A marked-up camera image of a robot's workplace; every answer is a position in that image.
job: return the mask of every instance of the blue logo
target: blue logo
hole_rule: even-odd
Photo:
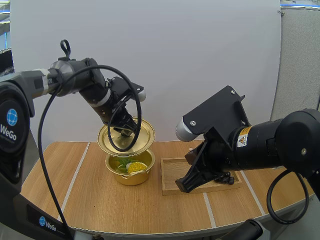
[[[40,219],[39,219],[39,224],[40,226],[44,226],[46,224],[46,219],[44,216],[41,216]]]
[[[6,121],[10,126],[14,126],[17,124],[18,121],[18,113],[16,110],[11,108],[8,113],[6,114]]]

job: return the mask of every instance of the wooden table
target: wooden table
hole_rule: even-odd
[[[244,187],[230,190],[162,196],[161,158],[183,157],[192,142],[154,142],[149,179],[136,186],[118,183],[105,165],[106,153],[96,142],[54,142],[44,152],[48,173],[69,226],[105,233],[162,234],[212,231],[268,213],[266,196],[284,168],[241,171]],[[58,218],[38,161],[21,194]],[[275,210],[304,198],[294,173],[283,178],[272,194]]]

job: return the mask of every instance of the wooden tray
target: wooden tray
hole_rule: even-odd
[[[181,192],[176,185],[175,180],[184,177],[190,167],[191,165],[188,164],[184,157],[161,158],[162,195],[208,193],[241,188],[241,186],[244,184],[238,175],[239,173],[236,171],[231,171],[231,176],[234,177],[233,185],[210,181],[202,186],[198,186],[190,193]]]

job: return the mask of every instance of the pot handle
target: pot handle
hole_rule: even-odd
[[[149,171],[146,171],[145,169],[143,169],[143,170],[140,170],[140,171],[134,171],[134,172],[130,173],[129,176],[121,175],[121,177],[123,177],[126,180],[129,180],[130,178],[132,178],[135,175],[148,174],[148,173],[149,173]]]

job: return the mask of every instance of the green vegetable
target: green vegetable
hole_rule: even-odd
[[[136,160],[133,160],[130,157],[119,157],[116,160],[120,163],[116,170],[124,174],[128,173],[128,169],[126,168],[127,164],[136,162]]]

